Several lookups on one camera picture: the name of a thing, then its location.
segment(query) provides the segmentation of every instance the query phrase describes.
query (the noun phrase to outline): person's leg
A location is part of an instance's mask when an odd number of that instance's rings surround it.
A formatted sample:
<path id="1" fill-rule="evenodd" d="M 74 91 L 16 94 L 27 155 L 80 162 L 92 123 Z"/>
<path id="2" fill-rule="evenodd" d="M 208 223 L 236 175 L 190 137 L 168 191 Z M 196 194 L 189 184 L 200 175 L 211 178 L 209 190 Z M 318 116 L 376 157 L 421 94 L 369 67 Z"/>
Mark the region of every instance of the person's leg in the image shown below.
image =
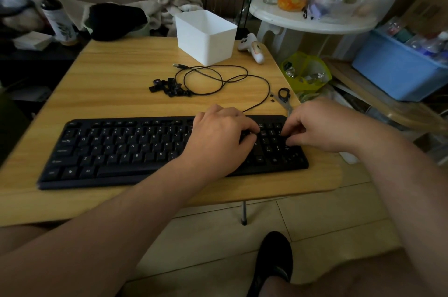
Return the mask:
<path id="1" fill-rule="evenodd" d="M 295 285 L 269 277 L 260 297 L 429 297 L 433 294 L 403 249 L 344 263 L 316 282 Z"/>
<path id="2" fill-rule="evenodd" d="M 0 228 L 0 256 L 42 236 L 49 229 L 35 225 L 16 225 Z"/>

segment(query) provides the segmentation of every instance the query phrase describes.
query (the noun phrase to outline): blue plastic bin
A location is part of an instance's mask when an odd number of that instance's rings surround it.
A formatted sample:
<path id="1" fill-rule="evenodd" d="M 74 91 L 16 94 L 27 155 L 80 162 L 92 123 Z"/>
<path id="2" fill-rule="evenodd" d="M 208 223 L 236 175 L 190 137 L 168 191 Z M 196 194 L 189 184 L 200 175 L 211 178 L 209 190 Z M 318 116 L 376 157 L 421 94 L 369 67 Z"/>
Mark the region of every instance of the blue plastic bin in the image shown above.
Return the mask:
<path id="1" fill-rule="evenodd" d="M 374 30 L 353 68 L 395 100 L 421 101 L 448 83 L 448 67 Z"/>

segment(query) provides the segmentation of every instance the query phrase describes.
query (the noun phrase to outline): finger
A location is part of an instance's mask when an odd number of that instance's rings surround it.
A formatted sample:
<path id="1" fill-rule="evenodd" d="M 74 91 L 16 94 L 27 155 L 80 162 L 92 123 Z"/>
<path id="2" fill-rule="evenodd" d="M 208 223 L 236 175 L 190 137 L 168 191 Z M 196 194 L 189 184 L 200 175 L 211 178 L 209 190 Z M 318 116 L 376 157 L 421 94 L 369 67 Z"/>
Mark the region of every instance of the finger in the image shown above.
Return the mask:
<path id="1" fill-rule="evenodd" d="M 245 136 L 243 140 L 240 142 L 240 150 L 244 155 L 244 159 L 246 159 L 247 155 L 254 147 L 256 141 L 257 141 L 257 135 L 251 133 Z"/>
<path id="2" fill-rule="evenodd" d="M 258 126 L 258 124 L 249 117 L 243 115 L 242 117 L 235 117 L 235 119 L 238 121 L 241 131 L 249 130 L 252 133 L 260 132 L 260 127 Z"/>
<path id="3" fill-rule="evenodd" d="M 307 145 L 308 135 L 306 133 L 298 133 L 286 139 L 286 146 Z"/>
<path id="4" fill-rule="evenodd" d="M 199 112 L 198 114 L 196 114 L 193 120 L 193 127 L 200 123 L 200 121 L 204 118 L 204 115 L 204 112 Z"/>
<path id="5" fill-rule="evenodd" d="M 231 117 L 241 117 L 244 115 L 243 112 L 241 112 L 239 109 L 236 109 L 234 107 L 223 108 L 218 113 L 221 116 L 231 116 Z"/>
<path id="6" fill-rule="evenodd" d="M 295 108 L 291 115 L 286 119 L 281 131 L 282 136 L 288 136 L 297 126 L 301 124 L 301 106 Z"/>
<path id="7" fill-rule="evenodd" d="M 217 113 L 217 112 L 219 112 L 222 109 L 223 109 L 222 106 L 219 106 L 218 104 L 214 104 L 214 105 L 210 106 L 205 111 L 205 116 L 208 116 L 208 115 L 213 114 L 213 113 Z"/>

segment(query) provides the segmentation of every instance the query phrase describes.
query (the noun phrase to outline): white container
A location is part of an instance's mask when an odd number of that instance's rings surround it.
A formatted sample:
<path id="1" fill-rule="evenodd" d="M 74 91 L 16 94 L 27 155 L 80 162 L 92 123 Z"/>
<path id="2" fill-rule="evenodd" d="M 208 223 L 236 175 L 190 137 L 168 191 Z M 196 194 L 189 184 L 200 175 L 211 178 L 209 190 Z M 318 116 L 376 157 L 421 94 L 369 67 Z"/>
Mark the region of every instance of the white container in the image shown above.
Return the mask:
<path id="1" fill-rule="evenodd" d="M 232 56 L 237 26 L 207 10 L 176 17 L 177 44 L 204 66 Z"/>

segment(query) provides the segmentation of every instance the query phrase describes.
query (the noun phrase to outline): foot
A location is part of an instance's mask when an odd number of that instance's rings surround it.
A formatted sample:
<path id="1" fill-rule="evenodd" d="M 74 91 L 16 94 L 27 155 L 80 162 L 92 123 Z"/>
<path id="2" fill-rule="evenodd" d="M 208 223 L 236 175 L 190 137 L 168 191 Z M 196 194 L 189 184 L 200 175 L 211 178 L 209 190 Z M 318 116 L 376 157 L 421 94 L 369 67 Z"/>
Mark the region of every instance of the foot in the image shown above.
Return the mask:
<path id="1" fill-rule="evenodd" d="M 288 283 L 293 274 L 293 252 L 288 239 L 280 232 L 269 232 L 258 251 L 255 273 L 247 297 L 258 297 L 266 279 L 277 276 Z"/>

